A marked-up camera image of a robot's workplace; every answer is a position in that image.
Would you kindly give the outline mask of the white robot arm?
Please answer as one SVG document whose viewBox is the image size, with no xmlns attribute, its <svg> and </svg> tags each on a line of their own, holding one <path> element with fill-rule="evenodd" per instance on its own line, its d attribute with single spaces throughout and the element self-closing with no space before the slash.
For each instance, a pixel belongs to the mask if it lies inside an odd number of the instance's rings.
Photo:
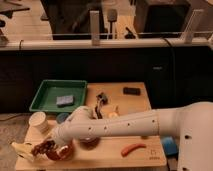
<svg viewBox="0 0 213 171">
<path fill-rule="evenodd" d="M 92 109 L 80 106 L 51 132 L 51 138 L 61 146 L 73 138 L 153 135 L 179 138 L 178 171 L 213 171 L 213 102 L 111 119 L 93 119 Z"/>
</svg>

